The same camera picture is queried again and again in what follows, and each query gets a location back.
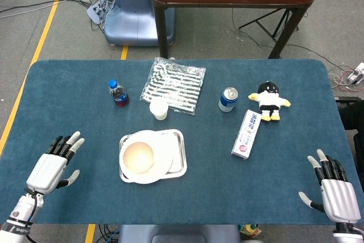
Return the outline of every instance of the soda can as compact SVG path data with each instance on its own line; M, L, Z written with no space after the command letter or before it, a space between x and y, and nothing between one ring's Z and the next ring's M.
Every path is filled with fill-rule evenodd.
M225 88L218 102L218 108L223 112L233 110L235 103L238 100L238 91L235 88Z

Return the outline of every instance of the bottle cap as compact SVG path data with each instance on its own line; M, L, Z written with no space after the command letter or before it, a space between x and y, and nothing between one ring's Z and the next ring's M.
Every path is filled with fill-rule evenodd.
M110 80L109 81L109 87L110 88L116 88L118 86L118 82L116 80Z

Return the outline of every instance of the blue machine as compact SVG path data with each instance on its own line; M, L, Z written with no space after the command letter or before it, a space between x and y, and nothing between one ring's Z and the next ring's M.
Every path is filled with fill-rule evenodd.
M166 9L167 43L175 36L175 9ZM107 42L114 45L158 46L152 0L116 0L107 16Z

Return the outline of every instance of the paper cup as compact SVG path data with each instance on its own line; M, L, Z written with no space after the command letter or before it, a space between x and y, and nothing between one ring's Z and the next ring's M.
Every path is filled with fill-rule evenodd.
M157 120L164 120L168 114L168 104L163 98L154 98L149 105L150 112Z

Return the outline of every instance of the robot finger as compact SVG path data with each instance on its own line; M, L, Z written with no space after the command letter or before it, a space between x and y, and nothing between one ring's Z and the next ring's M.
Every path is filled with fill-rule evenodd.
M45 152L46 154L52 154L55 146L57 145L57 143L63 138L63 136L58 136L57 138L55 138L53 140L53 142L51 143L50 147L48 148L47 152Z
M313 156L307 157L308 161L311 162L313 169L315 170L317 179L319 184L321 185L321 181L325 179L324 172L322 171L321 165L315 160Z
M320 158L320 162L322 165L322 170L324 171L325 179L332 179L333 175L331 172L331 167L329 160L325 156L324 152L321 149L317 149L317 155Z
M65 145L66 141L68 141L68 139L70 138L71 136L66 136L64 137L59 143L58 145L56 146L56 148L54 149L53 151L53 155L59 155L60 151L62 150L63 146Z
M341 163L338 160L334 160L334 161L339 169L340 179L345 182L348 182L348 176L346 176L346 172L345 172L343 166L341 165Z
M80 135L81 135L81 133L79 131L74 132L73 135L68 139L68 141L62 147L62 150L59 152L59 156L65 157L68 150L77 141L77 139L79 138Z
M67 159L67 164L72 159L72 157L75 155L76 151L81 147L81 145L85 142L85 139L80 138L72 147L68 150L65 158Z
M308 207L316 209L320 212L325 212L324 206L322 204L316 203L308 198L308 196L304 192L298 192L301 200L304 204L306 204Z
M80 174L80 170L75 170L72 175L68 179L63 179L58 182L58 185L56 186L57 189L62 187L70 186L72 183L75 182L75 180L78 178Z
M338 166L336 165L336 162L330 157L326 156L330 163L331 172L333 174L333 179L341 180L340 174L338 172Z

